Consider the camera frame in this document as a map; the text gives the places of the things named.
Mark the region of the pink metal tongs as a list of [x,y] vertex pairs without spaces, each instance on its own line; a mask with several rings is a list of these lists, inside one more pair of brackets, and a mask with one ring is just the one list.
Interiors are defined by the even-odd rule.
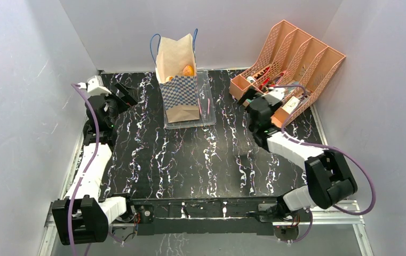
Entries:
[[210,107],[210,99],[198,99],[198,108],[201,115],[209,116]]

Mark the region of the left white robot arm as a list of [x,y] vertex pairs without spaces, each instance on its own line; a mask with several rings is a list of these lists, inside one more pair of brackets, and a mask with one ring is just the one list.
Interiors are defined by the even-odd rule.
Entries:
[[127,193],[99,199],[102,177],[117,139],[114,120],[138,103],[138,92],[119,82],[114,87],[120,95],[89,82],[72,86],[86,106],[83,157],[71,187],[62,199],[52,203],[51,211],[63,245],[99,243],[106,240],[115,220],[131,222],[138,215]]

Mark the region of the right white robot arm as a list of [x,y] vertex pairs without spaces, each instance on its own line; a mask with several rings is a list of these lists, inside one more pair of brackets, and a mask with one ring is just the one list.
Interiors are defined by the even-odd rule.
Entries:
[[292,220],[298,210],[318,206],[322,209],[337,204],[357,192],[357,183],[345,157],[332,149],[306,146],[303,142],[288,139],[272,122],[273,113],[280,108],[280,97],[261,95],[250,87],[239,99],[247,101],[249,131],[256,144],[271,154],[281,155],[299,166],[306,173],[307,184],[277,198],[276,206],[260,210],[258,216]]

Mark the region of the brown checkered paper bag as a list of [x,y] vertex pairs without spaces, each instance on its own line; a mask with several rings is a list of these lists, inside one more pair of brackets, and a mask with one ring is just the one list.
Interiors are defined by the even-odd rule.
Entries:
[[[187,34],[178,40],[162,37],[159,33],[152,36],[152,39],[158,38],[157,52],[151,55],[163,108],[170,123],[200,118],[195,56],[197,34],[198,29],[195,29],[192,34]],[[194,76],[182,75],[182,70],[187,65],[193,67]],[[166,83],[165,80],[169,76],[173,76],[174,79]]]

